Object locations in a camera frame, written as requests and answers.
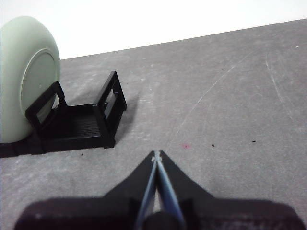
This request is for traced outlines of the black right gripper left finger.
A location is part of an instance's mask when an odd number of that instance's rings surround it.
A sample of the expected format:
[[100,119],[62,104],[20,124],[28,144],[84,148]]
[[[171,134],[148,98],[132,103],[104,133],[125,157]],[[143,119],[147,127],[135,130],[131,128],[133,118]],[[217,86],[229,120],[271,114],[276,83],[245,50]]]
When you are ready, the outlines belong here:
[[152,174],[154,151],[132,173],[97,197],[54,197],[28,205],[16,230],[131,230]]

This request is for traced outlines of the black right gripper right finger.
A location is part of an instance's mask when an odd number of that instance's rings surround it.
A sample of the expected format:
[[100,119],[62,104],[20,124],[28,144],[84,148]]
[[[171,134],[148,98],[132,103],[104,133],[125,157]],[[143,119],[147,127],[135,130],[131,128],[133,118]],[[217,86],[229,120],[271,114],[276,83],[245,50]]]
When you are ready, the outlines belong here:
[[157,169],[164,208],[188,230],[301,230],[292,207],[262,199],[217,198],[190,179],[162,150]]

